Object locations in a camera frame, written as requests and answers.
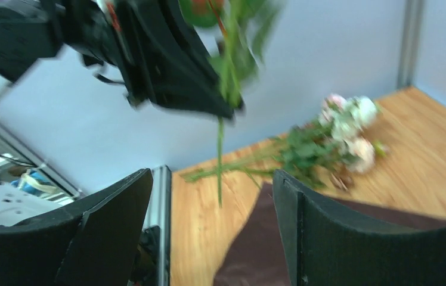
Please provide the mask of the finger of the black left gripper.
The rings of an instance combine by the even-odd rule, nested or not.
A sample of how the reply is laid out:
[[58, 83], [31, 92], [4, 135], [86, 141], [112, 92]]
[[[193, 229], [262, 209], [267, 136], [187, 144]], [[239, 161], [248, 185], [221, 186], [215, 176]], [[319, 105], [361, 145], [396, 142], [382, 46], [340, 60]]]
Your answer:
[[129, 11], [141, 51], [130, 101], [233, 119], [243, 105], [234, 108], [223, 100], [208, 51], [184, 21], [178, 2], [132, 1]]

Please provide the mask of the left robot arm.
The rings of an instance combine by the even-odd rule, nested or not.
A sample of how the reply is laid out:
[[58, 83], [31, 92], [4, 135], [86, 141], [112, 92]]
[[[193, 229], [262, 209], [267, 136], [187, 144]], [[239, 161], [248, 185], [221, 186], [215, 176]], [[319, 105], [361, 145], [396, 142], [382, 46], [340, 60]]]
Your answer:
[[16, 83], [68, 45], [83, 64], [119, 69], [129, 105], [230, 119], [243, 102], [223, 99], [219, 76], [177, 1], [8, 1], [0, 4], [0, 76]]

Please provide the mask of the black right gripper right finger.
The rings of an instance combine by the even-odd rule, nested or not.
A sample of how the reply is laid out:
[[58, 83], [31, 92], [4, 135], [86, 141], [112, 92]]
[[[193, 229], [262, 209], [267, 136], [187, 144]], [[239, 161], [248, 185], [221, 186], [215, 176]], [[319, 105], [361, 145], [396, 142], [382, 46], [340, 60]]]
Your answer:
[[375, 219], [283, 170], [272, 189], [292, 285], [446, 285], [446, 227]]

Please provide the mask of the fake flower bunch with leaves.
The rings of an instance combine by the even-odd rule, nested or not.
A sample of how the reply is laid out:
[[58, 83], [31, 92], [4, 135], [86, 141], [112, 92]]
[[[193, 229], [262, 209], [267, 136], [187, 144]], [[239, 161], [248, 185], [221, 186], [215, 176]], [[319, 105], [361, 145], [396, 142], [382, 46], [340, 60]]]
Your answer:
[[271, 177], [272, 168], [258, 169], [259, 163], [271, 162], [311, 188], [325, 187], [319, 176], [325, 169], [336, 188], [347, 190], [351, 184], [347, 173], [371, 171], [377, 156], [386, 152], [381, 142], [364, 136], [379, 115], [379, 105], [368, 97], [346, 99], [330, 94], [318, 117], [306, 126], [295, 126], [284, 137], [272, 137], [269, 146], [246, 157], [227, 163], [219, 157], [216, 166], [186, 172], [182, 178], [195, 182], [210, 176], [222, 178], [226, 172]]

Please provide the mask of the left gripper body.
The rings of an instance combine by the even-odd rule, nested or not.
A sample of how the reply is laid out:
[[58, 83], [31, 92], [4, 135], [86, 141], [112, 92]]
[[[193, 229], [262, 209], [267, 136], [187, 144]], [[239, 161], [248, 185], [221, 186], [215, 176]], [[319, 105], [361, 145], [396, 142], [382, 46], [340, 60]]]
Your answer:
[[135, 60], [126, 47], [115, 1], [42, 1], [65, 44], [77, 51], [93, 76], [110, 85], [123, 85], [130, 106], [137, 105], [131, 83]]

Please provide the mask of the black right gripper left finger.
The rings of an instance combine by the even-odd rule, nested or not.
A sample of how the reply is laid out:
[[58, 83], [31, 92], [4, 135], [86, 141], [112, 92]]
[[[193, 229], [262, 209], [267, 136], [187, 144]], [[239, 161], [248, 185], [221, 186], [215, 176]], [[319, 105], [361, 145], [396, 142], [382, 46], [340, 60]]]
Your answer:
[[141, 169], [80, 200], [0, 226], [0, 285], [126, 285], [137, 277], [152, 186], [151, 170]]

